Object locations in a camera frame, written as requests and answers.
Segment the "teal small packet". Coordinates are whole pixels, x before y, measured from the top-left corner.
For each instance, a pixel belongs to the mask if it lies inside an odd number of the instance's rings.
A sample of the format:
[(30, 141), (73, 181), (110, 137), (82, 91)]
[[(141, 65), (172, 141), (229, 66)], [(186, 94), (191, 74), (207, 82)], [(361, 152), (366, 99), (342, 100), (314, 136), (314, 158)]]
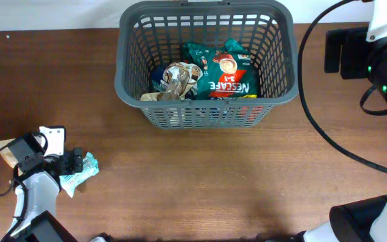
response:
[(98, 173), (98, 160), (90, 152), (87, 152), (86, 156), (83, 158), (82, 172), (74, 173), (72, 175), (60, 175), (60, 184), (62, 189), (70, 198), (72, 198), (75, 194), (77, 186), (81, 185), (84, 181), (94, 175), (97, 175)]

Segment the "blue tissue pack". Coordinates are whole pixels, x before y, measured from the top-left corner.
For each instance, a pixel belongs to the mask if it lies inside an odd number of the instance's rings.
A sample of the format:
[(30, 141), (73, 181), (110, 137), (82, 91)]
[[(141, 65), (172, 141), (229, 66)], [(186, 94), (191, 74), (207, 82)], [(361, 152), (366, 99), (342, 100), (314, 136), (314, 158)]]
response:
[(158, 66), (150, 75), (152, 89), (154, 92), (163, 92), (167, 88), (167, 83), (163, 80), (165, 68)]

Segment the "brown white snack bag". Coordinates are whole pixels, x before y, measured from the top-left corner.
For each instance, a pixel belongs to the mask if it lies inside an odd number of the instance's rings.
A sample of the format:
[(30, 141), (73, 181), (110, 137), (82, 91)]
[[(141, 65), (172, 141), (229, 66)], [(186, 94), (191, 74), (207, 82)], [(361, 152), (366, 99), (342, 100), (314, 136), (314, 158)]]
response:
[(197, 85), (203, 72), (199, 66), (187, 63), (171, 63), (165, 68), (163, 80), (167, 88), (163, 92), (144, 93), (142, 102), (184, 100), (186, 94)]

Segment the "green Nescafe coffee bag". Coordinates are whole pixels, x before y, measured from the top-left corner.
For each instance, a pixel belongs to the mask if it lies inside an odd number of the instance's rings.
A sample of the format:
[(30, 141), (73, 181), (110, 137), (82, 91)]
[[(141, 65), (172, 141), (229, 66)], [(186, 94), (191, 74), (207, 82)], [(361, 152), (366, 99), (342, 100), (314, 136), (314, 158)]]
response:
[(203, 72), (197, 82), (197, 100), (258, 97), (259, 81), (251, 56), (236, 40), (229, 38), (220, 48), (186, 42), (182, 51), (184, 59)]

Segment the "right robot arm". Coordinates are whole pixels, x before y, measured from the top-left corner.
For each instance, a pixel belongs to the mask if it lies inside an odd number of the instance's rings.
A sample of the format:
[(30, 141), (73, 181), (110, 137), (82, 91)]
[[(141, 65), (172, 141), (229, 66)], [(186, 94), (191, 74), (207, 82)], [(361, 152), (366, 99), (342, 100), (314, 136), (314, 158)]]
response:
[[(302, 80), (304, 47), (317, 23), (334, 9), (353, 2), (339, 1), (325, 9), (308, 27), (298, 52), (298, 89), (300, 101), (314, 129), (332, 148), (354, 161), (387, 175), (387, 167), (368, 161), (336, 143), (316, 122), (308, 109)], [(362, 95), (364, 106), (369, 96), (377, 91), (387, 104), (387, 1), (374, 1), (372, 20), (364, 28), (327, 32), (325, 50), (326, 73), (340, 73), (343, 79), (366, 78), (372, 84)], [(384, 110), (363, 109), (371, 116), (387, 116)], [(299, 233), (295, 241), (387, 241), (387, 195), (334, 206), (324, 224)]]

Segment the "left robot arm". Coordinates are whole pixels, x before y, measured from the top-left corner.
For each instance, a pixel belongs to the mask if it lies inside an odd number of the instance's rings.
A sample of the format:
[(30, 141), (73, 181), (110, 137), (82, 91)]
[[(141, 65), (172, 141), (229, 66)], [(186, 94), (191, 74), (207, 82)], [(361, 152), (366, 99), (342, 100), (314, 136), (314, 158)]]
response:
[(13, 222), (3, 241), (74, 241), (55, 219), (60, 176), (83, 171), (83, 150), (46, 155), (50, 140), (40, 132), (25, 134), (7, 144), (17, 159), (12, 186), (17, 196)]

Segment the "tan kraft paper pouch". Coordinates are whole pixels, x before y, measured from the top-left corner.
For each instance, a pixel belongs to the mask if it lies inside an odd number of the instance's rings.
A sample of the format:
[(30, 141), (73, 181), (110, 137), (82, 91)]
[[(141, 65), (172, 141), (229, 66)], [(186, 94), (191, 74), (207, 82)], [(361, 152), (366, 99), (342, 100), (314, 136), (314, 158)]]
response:
[[(5, 145), (8, 145), (11, 141), (13, 141), (14, 138), (7, 139), (7, 140), (0, 140), (0, 148), (4, 147)], [(5, 160), (5, 162), (10, 166), (10, 168), (15, 169), (15, 166), (18, 163), (18, 160), (15, 158), (13, 153), (9, 150), (8, 147), (4, 148), (0, 151), (0, 155)]]

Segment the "grey plastic basket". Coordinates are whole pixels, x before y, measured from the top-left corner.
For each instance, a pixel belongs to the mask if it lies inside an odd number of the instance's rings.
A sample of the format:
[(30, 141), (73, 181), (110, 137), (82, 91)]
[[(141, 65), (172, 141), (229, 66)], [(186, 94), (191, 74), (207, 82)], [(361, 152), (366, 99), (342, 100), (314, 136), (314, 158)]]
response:
[(119, 26), (116, 93), (159, 128), (251, 127), (298, 94), (277, 1), (143, 1)]

